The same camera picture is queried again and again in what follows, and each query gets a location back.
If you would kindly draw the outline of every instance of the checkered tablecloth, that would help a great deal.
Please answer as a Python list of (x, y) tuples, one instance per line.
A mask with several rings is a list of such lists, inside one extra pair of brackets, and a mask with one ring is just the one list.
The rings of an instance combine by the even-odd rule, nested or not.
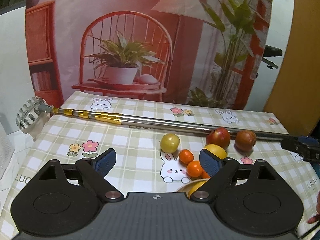
[[(63, 104), (62, 108), (91, 111), (96, 109), (96, 111), (166, 120), (286, 133), (285, 128), (270, 113), (236, 110), (229, 112), (126, 98), (105, 99), (107, 97), (77, 91)], [(116, 165), (106, 179), (125, 195), (129, 191), (175, 191), (183, 185), (182, 182), (174, 181), (168, 184), (160, 175), (164, 162), (160, 158), (159, 144), (165, 133), (161, 130), (115, 126), (54, 115), (43, 128), (12, 184), (0, 218), (0, 240), (11, 239), (18, 233), (10, 215), (12, 200), (36, 172), (51, 159), (59, 159), (61, 163), (74, 163), (84, 156), (95, 157), (108, 148), (114, 148), (117, 153)], [(200, 150), (205, 145), (205, 138), (181, 134), (178, 136), (181, 140), (179, 149), (191, 150), (197, 160)], [(89, 142), (91, 145), (98, 144), (95, 148), (91, 148), (90, 152), (83, 145), (88, 140), (92, 141), (92, 143)], [(234, 142), (231, 141), (227, 152), (229, 157), (240, 163), (253, 163), (256, 159), (265, 159), (273, 166), (302, 199), (305, 212), (298, 227), (298, 233), (300, 235), (306, 232), (311, 227), (306, 224), (306, 221), (316, 212), (316, 196), (320, 190), (319, 179), (311, 165), (301, 161), (297, 155), (282, 150), (280, 143), (259, 141), (253, 150), (249, 157), (244, 157), (235, 150)]]

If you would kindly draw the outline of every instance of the bookshelf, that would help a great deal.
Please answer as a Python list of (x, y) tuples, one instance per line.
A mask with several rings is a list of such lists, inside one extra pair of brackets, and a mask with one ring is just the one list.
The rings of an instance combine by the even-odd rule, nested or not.
[(26, 10), (26, 45), (35, 95), (60, 107), (63, 96), (54, 42), (54, 5), (52, 0)]

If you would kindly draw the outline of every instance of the chair backrest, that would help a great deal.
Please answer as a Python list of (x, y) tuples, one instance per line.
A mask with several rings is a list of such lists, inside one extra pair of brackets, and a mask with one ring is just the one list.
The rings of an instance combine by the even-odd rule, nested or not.
[(151, 74), (160, 83), (164, 85), (168, 65), (172, 57), (172, 40), (166, 28), (156, 19), (133, 11), (119, 11), (106, 14), (92, 22), (85, 30), (81, 41), (80, 52), (80, 84), (83, 83), (84, 74), (89, 78), (93, 75), (96, 78), (101, 76), (101, 71), (97, 69), (96, 63), (89, 63), (92, 58), (86, 56), (100, 53), (103, 49), (100, 47), (102, 40), (111, 40), (117, 42), (116, 30), (121, 32), (126, 40), (132, 38), (132, 41), (146, 42), (149, 44), (150, 51), (156, 53), (155, 57), (164, 62), (152, 63), (152, 67), (143, 66), (141, 74)]

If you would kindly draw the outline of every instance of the apple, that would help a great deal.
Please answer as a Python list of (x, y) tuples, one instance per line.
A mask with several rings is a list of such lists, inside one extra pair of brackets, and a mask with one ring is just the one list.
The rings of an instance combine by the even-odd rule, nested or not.
[(227, 149), (230, 144), (230, 133), (226, 128), (219, 127), (207, 135), (205, 142), (206, 144), (215, 144)]
[(256, 144), (256, 141), (257, 137), (253, 131), (243, 130), (237, 133), (235, 144), (239, 150), (249, 152)]

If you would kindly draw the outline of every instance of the chair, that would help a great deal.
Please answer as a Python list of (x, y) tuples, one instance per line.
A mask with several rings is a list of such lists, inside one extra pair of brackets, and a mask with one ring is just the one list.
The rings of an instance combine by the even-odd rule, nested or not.
[[(141, 69), (141, 74), (155, 77), (158, 80), (157, 84), (142, 85), (137, 82), (131, 85), (109, 84), (108, 68), (98, 69), (97, 62), (90, 60), (92, 58), (88, 57), (89, 55), (102, 51), (101, 39), (117, 41), (116, 31), (121, 32), (126, 40), (132, 38), (132, 41), (147, 42), (150, 45), (149, 50), (155, 52), (155, 57), (164, 62), (164, 64), (152, 63), (151, 68), (142, 66)], [(172, 61), (171, 57), (172, 40), (160, 22), (140, 12), (112, 12), (96, 19), (85, 30), (81, 41), (79, 84), (73, 85), (72, 88), (82, 92), (100, 92), (104, 96), (113, 94), (135, 96), (138, 99), (144, 99), (146, 95), (158, 95), (158, 101), (162, 102), (162, 94), (166, 92), (164, 82), (168, 65)]]

